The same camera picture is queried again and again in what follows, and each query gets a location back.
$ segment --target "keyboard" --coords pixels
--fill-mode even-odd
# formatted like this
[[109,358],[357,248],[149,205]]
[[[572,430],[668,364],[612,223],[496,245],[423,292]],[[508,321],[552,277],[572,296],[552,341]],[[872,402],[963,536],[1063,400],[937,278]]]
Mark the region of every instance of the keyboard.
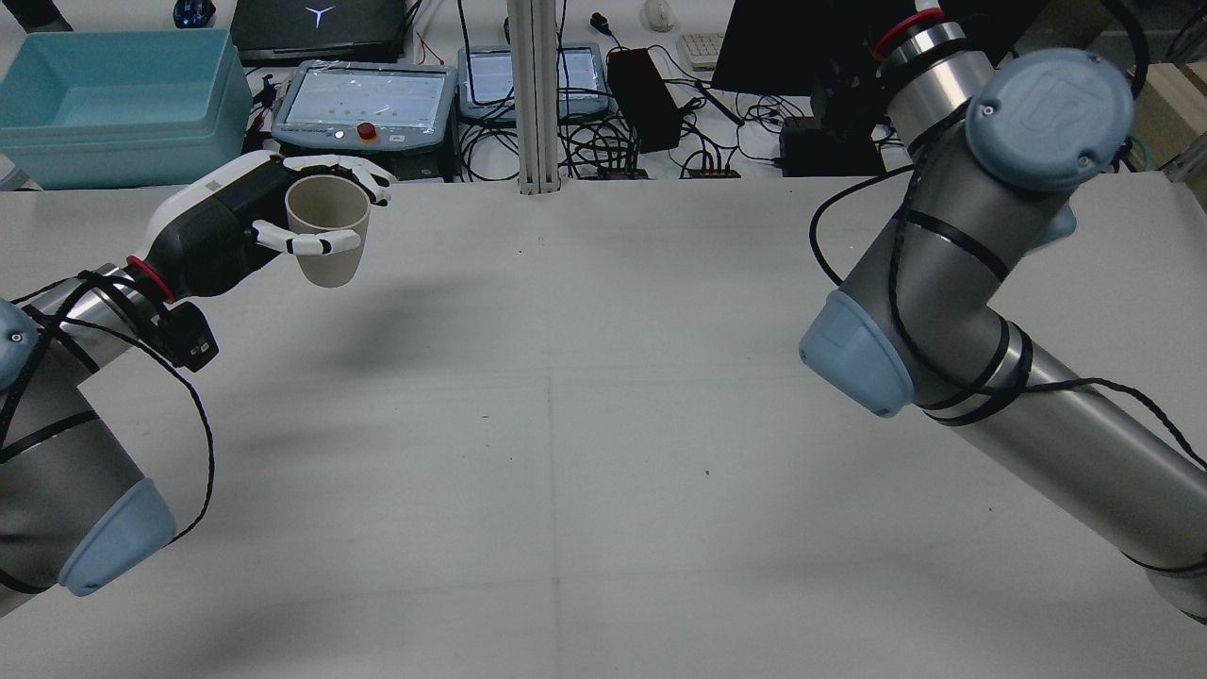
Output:
[[680,53],[694,71],[711,71],[717,68],[717,54],[724,42],[723,33],[684,33],[680,35]]

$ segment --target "desk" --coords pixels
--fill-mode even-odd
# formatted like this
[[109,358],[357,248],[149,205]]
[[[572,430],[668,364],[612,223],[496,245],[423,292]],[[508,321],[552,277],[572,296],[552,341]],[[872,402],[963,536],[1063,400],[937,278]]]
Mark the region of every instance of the desk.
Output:
[[[904,178],[840,203],[846,270]],[[850,180],[400,185],[348,286],[276,261],[222,353],[198,531],[0,621],[5,679],[1200,677],[1141,570],[916,410],[805,370]],[[169,188],[0,194],[0,292],[119,259]],[[1207,219],[1102,176],[997,306],[1207,446]],[[187,521],[204,441],[127,355],[84,385]]]

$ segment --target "computer mouse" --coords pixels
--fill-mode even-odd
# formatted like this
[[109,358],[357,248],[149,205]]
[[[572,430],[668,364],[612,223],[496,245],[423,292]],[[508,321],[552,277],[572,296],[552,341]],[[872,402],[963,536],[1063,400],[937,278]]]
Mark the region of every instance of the computer mouse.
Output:
[[645,14],[649,28],[659,33],[666,33],[675,28],[675,12],[671,11],[670,2],[666,0],[646,0],[646,6],[642,7],[641,13]]
[[171,21],[176,22],[176,28],[205,28],[214,23],[216,11],[212,0],[176,0]]

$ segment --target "logo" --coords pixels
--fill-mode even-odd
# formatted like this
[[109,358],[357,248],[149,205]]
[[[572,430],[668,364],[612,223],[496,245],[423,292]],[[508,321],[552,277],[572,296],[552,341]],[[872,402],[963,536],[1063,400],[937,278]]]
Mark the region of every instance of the logo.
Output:
[[310,10],[311,12],[314,12],[314,28],[319,28],[319,22],[322,21],[322,14],[323,13],[328,12],[330,10],[334,10],[334,8],[336,8],[334,5],[332,5],[330,7],[325,7],[322,10],[315,10],[314,7],[307,7],[307,10]]

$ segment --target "light blue plastic bin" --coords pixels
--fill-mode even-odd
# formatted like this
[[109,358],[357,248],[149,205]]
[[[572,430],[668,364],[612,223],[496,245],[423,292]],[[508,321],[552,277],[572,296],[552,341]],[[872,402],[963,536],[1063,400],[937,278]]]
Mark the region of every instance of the light blue plastic bin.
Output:
[[250,110],[225,29],[37,33],[0,82],[0,152],[42,188],[188,183],[239,154]]

